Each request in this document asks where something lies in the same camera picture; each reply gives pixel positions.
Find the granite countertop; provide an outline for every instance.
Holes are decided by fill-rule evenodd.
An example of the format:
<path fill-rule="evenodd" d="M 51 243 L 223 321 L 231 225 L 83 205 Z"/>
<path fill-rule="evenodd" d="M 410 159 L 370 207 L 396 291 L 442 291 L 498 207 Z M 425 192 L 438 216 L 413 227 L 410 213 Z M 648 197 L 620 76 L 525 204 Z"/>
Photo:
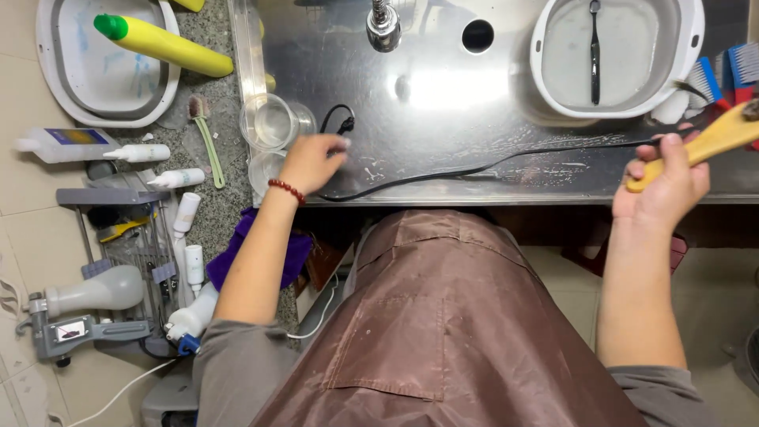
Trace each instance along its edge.
<path fill-rule="evenodd" d="M 175 3 L 172 3 L 172 7 L 179 24 L 179 33 L 184 38 L 234 58 L 234 43 L 232 42 L 226 0 L 206 0 L 203 9 L 198 13 L 188 11 Z M 212 78 L 182 70 L 177 96 L 174 105 L 169 110 L 180 109 L 186 112 L 189 93 L 199 93 L 209 100 L 209 104 L 212 106 L 209 120 L 212 133 L 216 127 L 224 128 L 226 132 L 236 132 L 235 138 L 232 139 L 238 139 L 240 144 L 245 144 L 238 125 L 237 112 L 240 110 L 240 91 L 236 71 L 227 77 Z M 224 98 L 228 99 L 226 102 L 234 103 L 235 114 L 224 115 L 221 118 L 224 122 L 221 123 L 218 119 L 214 121 L 213 105 Z M 197 126 L 189 120 L 183 128 L 178 130 L 163 128 L 157 123 L 140 129 L 107 130 L 121 145 L 142 144 L 142 137 L 148 132 L 155 137 L 150 143 L 168 145 L 172 150 L 171 158 L 165 162 L 151 165 L 156 174 L 166 170 L 198 167 L 182 146 L 185 134 L 193 131 L 197 131 Z M 202 245 L 203 258 L 207 261 L 227 248 L 229 238 L 240 219 L 240 211 L 250 206 L 253 201 L 253 190 L 247 178 L 247 148 L 245 150 L 239 148 L 235 150 L 235 153 L 243 151 L 242 155 L 232 160 L 223 169 L 226 180 L 224 188 L 217 189 L 214 187 L 212 177 L 207 176 L 206 181 L 201 185 L 177 190 L 177 196 L 181 196 L 184 191 L 192 191 L 202 198 L 200 208 L 195 216 L 195 222 L 187 234 L 187 244 Z M 295 307 L 292 286 L 288 286 L 280 292 L 276 317 L 279 324 L 288 331 L 297 331 L 298 312 Z"/>

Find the sink drain hole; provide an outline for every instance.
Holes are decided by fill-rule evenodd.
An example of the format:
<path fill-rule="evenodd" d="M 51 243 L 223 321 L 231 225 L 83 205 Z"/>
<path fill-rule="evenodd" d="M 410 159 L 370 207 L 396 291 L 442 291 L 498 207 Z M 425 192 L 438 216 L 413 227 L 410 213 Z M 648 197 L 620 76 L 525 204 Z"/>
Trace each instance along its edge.
<path fill-rule="evenodd" d="M 472 21 L 464 28 L 461 42 L 469 52 L 485 52 L 493 44 L 493 26 L 482 19 Z"/>

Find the gray sleeve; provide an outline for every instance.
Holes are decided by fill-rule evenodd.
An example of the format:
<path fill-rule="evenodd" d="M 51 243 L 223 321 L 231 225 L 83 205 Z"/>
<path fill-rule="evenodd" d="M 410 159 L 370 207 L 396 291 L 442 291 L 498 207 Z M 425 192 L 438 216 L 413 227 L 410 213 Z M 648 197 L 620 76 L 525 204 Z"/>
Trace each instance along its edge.
<path fill-rule="evenodd" d="M 691 383 L 691 373 L 672 366 L 607 369 L 651 427 L 719 425 Z"/>
<path fill-rule="evenodd" d="M 193 365 L 197 425 L 250 425 L 297 359 L 284 329 L 211 321 Z"/>

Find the green bottle cap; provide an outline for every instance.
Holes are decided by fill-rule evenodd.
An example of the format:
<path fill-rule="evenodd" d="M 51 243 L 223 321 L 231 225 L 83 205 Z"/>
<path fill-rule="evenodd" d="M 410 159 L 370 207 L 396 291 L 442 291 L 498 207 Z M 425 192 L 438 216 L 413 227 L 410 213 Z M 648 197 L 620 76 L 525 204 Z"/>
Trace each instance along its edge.
<path fill-rule="evenodd" d="M 127 20 L 118 15 L 99 14 L 93 24 L 96 30 L 111 40 L 121 40 L 129 32 Z"/>

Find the brown apron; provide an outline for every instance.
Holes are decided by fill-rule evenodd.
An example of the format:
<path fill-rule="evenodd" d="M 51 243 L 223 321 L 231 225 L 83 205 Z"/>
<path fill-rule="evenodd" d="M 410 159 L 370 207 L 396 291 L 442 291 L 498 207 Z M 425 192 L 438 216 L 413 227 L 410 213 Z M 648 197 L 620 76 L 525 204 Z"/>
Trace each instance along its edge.
<path fill-rule="evenodd" d="M 354 293 L 251 425 L 646 425 L 487 221 L 397 213 L 356 262 Z"/>

